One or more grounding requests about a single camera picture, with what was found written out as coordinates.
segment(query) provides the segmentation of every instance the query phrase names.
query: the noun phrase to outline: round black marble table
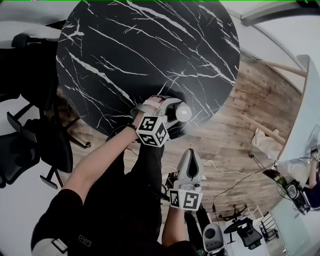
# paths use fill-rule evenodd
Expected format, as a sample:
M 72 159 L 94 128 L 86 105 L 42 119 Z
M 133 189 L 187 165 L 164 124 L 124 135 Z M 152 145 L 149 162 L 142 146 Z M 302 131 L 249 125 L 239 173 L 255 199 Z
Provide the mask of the round black marble table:
M 79 116 L 110 135 L 152 95 L 192 110 L 168 129 L 174 139 L 224 104 L 238 74 L 236 28 L 218 1 L 81 1 L 58 43 L 60 86 Z

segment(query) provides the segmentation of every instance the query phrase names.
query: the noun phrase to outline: beige pants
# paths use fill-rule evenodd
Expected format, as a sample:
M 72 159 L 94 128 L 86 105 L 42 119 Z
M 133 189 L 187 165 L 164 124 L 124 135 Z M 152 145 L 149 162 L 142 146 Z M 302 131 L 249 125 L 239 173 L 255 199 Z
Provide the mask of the beige pants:
M 266 137 L 263 131 L 258 130 L 251 143 L 265 153 L 269 159 L 278 161 L 278 156 L 283 146 L 273 138 Z M 280 173 L 288 172 L 290 176 L 300 182 L 301 185 L 306 184 L 309 178 L 309 166 L 300 159 L 278 162 L 278 171 Z

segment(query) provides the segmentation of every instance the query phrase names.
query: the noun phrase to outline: white cylindrical object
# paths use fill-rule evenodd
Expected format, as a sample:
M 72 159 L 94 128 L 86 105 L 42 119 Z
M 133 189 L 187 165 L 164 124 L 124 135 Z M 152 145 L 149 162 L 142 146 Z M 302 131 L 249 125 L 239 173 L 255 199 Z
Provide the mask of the white cylindrical object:
M 184 102 L 181 102 L 175 109 L 175 116 L 180 122 L 188 122 L 192 117 L 191 108 Z

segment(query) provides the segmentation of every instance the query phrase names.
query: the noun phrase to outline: black wrist strap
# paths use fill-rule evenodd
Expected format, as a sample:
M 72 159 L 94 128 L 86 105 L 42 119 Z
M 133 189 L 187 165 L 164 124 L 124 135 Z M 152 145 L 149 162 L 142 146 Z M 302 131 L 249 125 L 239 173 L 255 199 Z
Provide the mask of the black wrist strap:
M 135 131 L 137 130 L 137 127 L 134 126 L 132 123 L 128 123 L 126 126 L 134 129 Z

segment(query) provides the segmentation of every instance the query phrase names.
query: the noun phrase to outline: forearm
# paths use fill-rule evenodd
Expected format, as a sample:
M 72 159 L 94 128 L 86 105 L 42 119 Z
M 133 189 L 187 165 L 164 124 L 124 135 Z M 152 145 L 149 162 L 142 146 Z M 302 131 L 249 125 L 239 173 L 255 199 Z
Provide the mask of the forearm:
M 126 127 L 116 136 L 83 158 L 74 168 L 64 189 L 78 193 L 84 202 L 91 186 L 102 176 L 122 151 L 138 138 L 132 128 Z
M 311 160 L 310 172 L 309 172 L 309 187 L 313 189 L 317 185 L 317 164 L 315 159 Z
M 163 228 L 162 245 L 169 247 L 184 240 L 186 240 L 185 211 L 170 207 Z

